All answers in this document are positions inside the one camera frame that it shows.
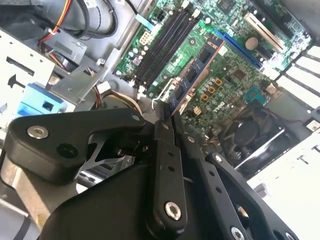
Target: red wire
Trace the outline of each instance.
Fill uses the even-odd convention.
[[[69,11],[70,4],[71,4],[71,0],[68,0],[66,9],[65,9],[64,13],[62,14],[61,22],[58,23],[58,24],[54,27],[54,29],[53,29],[53,31],[52,31],[53,33],[56,33],[56,32],[58,31],[59,27],[61,26],[61,24],[63,23],[63,21],[64,21],[64,19],[65,19],[65,17],[66,17],[66,14],[67,14],[67,12]],[[44,43],[45,41],[47,41],[48,39],[50,39],[52,36],[53,36],[53,34],[52,34],[52,33],[49,33],[47,36],[41,38],[41,39],[39,40],[39,43],[40,43],[40,44],[41,44],[41,43]]]

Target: cpu fan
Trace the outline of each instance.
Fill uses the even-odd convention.
[[[241,167],[242,175],[251,175],[294,144],[280,117],[256,102],[247,106],[219,134],[219,142],[228,162]]]

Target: blue ram module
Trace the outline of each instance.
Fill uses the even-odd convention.
[[[219,38],[223,39],[230,47],[232,47],[238,54],[243,56],[250,64],[252,64],[257,69],[261,69],[263,64],[255,59],[250,52],[245,50],[242,46],[240,46],[229,34],[214,30],[212,32],[214,35],[218,36]]]
[[[202,74],[203,70],[206,69],[209,64],[213,61],[217,55],[220,48],[225,42],[216,37],[210,36],[204,46],[202,47],[200,53],[192,62],[190,68],[181,80],[181,84],[173,91],[171,97],[169,98],[170,113],[173,115],[182,104],[186,95],[194,87],[197,79]]]

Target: motherboard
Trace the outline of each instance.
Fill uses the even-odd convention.
[[[147,20],[114,73],[203,133],[267,104],[265,89],[312,43],[280,0],[159,0]]]

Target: green circuit board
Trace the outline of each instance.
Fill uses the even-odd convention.
[[[243,48],[245,48],[246,41],[254,37],[265,50],[273,52],[272,59],[267,61],[261,59],[263,68],[259,70],[228,43],[225,43],[209,65],[205,77],[197,85],[195,95],[182,115],[185,121],[200,128],[204,133],[212,128],[222,128],[230,122],[245,107],[244,95],[252,86],[264,90],[295,57],[312,43],[311,37],[303,26],[291,15],[288,17],[287,10],[279,0],[263,0],[263,2],[268,11],[279,19],[288,20],[290,18],[285,24],[292,32],[290,38],[268,18],[263,21],[263,25],[285,45],[285,51],[275,53],[272,45],[244,20],[244,15],[255,9],[251,0],[192,0],[189,3],[190,8],[192,11],[200,10],[201,19],[167,62],[153,84],[146,90],[146,95],[156,98],[169,79],[182,77],[188,64],[197,57],[213,31],[218,30],[229,34]],[[151,51],[153,43],[161,35],[172,12],[177,11],[182,3],[182,0],[159,0],[157,2],[148,18],[157,26],[157,31],[152,33],[146,27],[141,27],[116,68],[115,73],[118,76],[127,81],[135,78],[135,72],[139,66],[137,59],[140,58],[139,62],[143,61],[144,55]],[[164,13],[161,22],[156,19],[160,12]],[[142,44],[141,39],[145,32],[150,33],[150,38],[147,44]],[[261,54],[256,50],[250,53],[257,59],[261,58]],[[201,113],[194,114],[195,108],[200,109]]]

